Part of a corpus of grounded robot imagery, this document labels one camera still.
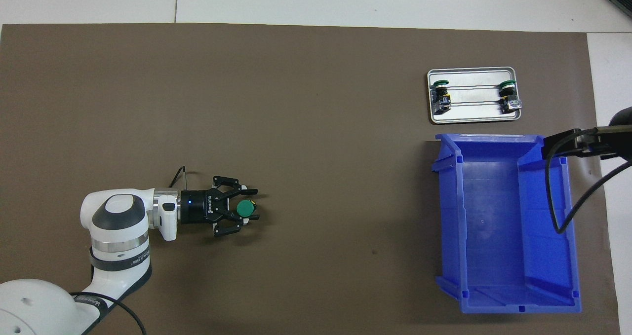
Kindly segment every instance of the brown mat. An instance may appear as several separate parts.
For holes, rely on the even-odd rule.
[[[435,126],[432,68],[511,66],[523,116]],[[585,34],[268,25],[5,25],[0,281],[90,282],[91,191],[233,176],[261,220],[151,232],[127,298],[159,334],[618,334],[603,192],[577,216],[584,311],[464,315],[441,292],[436,133],[595,126]],[[571,159],[575,196],[600,176]],[[95,334],[137,334],[121,310]]]

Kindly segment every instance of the silver tray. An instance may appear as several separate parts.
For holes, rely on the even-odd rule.
[[[447,91],[452,101],[451,109],[442,114],[433,110],[433,83],[447,79]],[[452,68],[428,72],[428,97],[431,120],[436,124],[475,123],[486,121],[510,121],[520,118],[521,110],[503,113],[499,103],[499,83],[515,79],[510,67]]]

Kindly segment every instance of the blue plastic bin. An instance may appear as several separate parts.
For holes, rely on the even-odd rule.
[[[539,135],[440,134],[443,275],[463,313],[582,311],[573,223],[553,229]],[[566,158],[551,164],[560,219],[570,211]]]

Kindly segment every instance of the white tile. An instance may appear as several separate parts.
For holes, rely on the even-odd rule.
[[[0,0],[2,23],[173,22],[176,0]]]
[[[619,110],[632,106],[632,34],[588,34],[596,121],[607,125]],[[624,162],[602,161],[605,175]],[[622,335],[632,335],[632,168],[604,186],[614,284]]]
[[[177,21],[632,32],[608,0],[178,0]]]

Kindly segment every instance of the cable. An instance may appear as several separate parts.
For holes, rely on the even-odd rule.
[[[110,296],[102,295],[102,294],[99,294],[99,293],[93,293],[93,292],[71,292],[70,295],[72,295],[72,296],[93,296],[93,297],[99,297],[99,298],[103,298],[105,300],[111,301],[112,303],[120,306],[120,308],[122,308],[123,310],[128,312],[129,315],[131,315],[131,317],[134,318],[134,320],[136,321],[136,324],[138,324],[138,327],[140,328],[140,331],[142,332],[142,334],[143,335],[147,335],[147,331],[145,330],[145,326],[143,325],[143,322],[140,321],[140,318],[138,317],[138,315],[136,315],[136,313],[133,312],[133,310],[131,310],[129,308],[129,306],[124,305],[122,303],[122,301],[120,301],[118,299],[114,299],[113,297],[110,297]]]
[[[576,204],[573,206],[573,208],[569,212],[568,216],[566,216],[564,222],[562,223],[562,226],[559,226],[557,224],[557,216],[555,215],[555,206],[553,206],[553,196],[551,195],[551,161],[553,160],[553,156],[555,155],[555,153],[562,147],[563,144],[566,144],[567,142],[581,135],[594,135],[594,134],[596,134],[596,128],[582,130],[582,131],[573,133],[565,137],[564,139],[559,140],[559,142],[553,145],[553,147],[551,148],[551,151],[549,151],[549,153],[547,154],[547,163],[546,163],[546,167],[544,168],[544,175],[545,175],[545,182],[546,182],[545,184],[546,184],[546,189],[547,189],[547,200],[549,202],[549,212],[551,214],[551,221],[553,223],[553,228],[555,228],[555,232],[557,232],[558,234],[562,234],[563,232],[566,231],[566,228],[570,225],[577,211],[584,204],[584,202],[586,202],[586,200],[594,193],[594,191],[596,191],[599,187],[605,184],[610,178],[613,178],[614,176],[619,174],[621,171],[632,166],[632,162],[626,162],[625,164],[619,166],[618,168],[610,171],[609,174],[600,178],[600,180],[598,180],[594,185],[592,185],[582,195],[582,197],[580,197],[580,199],[576,202]]]
[[[173,185],[176,184],[176,181],[178,180],[178,176],[180,176],[181,172],[185,173],[185,189],[187,188],[187,181],[186,181],[187,168],[185,168],[184,165],[180,166],[180,168],[178,169],[178,172],[176,172],[176,175],[173,177],[173,180],[171,180],[171,183],[169,184],[169,188],[173,187]]]

